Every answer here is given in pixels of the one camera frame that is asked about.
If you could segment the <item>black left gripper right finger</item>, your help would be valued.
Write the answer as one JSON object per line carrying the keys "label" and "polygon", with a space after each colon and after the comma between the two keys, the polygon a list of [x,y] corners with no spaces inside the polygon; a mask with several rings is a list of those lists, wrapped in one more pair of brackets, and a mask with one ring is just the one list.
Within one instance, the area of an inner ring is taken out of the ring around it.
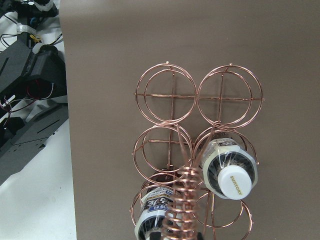
{"label": "black left gripper right finger", "polygon": [[195,240],[204,240],[204,237],[201,232],[196,232]]}

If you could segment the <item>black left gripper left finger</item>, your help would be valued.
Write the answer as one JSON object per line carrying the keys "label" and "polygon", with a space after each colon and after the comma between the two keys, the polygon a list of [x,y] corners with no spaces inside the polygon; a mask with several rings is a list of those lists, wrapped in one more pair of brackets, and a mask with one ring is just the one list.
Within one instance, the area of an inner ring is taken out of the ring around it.
{"label": "black left gripper left finger", "polygon": [[149,240],[161,240],[161,239],[162,239],[162,234],[160,231],[151,232],[149,234]]}

